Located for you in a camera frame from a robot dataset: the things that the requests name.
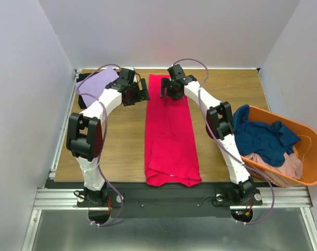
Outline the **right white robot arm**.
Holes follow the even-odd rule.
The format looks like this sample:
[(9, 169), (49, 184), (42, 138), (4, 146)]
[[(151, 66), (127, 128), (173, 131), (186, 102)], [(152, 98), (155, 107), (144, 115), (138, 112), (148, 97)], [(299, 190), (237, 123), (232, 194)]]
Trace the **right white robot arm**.
[(182, 66), (175, 62), (168, 68), (169, 77), (161, 81), (160, 97), (173, 99), (188, 97), (199, 105), (207, 134), (221, 150), (231, 181), (231, 197), (237, 204), (252, 200), (257, 188), (247, 171), (234, 138), (234, 122), (231, 105), (213, 97), (203, 83), (193, 75), (186, 75)]

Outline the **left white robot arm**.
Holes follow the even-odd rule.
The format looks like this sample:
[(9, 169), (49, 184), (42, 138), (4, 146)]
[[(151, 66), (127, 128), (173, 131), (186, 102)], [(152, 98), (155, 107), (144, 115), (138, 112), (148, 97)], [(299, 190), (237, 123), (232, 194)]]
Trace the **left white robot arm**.
[(110, 201), (99, 167), (107, 134), (101, 126), (108, 124), (108, 115), (116, 107), (134, 105), (150, 97), (145, 79), (134, 68), (121, 68), (117, 79), (108, 83), (99, 97), (89, 97), (94, 102), (87, 109), (69, 116), (66, 148), (79, 163), (84, 178), (84, 190), (74, 193), (78, 202), (101, 207)]

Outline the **red t shirt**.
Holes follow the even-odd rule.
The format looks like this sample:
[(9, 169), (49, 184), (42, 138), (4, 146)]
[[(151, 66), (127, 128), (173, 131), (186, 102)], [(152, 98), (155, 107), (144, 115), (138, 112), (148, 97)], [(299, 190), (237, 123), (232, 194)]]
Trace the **red t shirt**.
[(150, 100), (145, 124), (146, 183), (160, 187), (178, 182), (187, 187), (202, 182), (187, 97), (160, 96), (163, 75), (149, 76)]

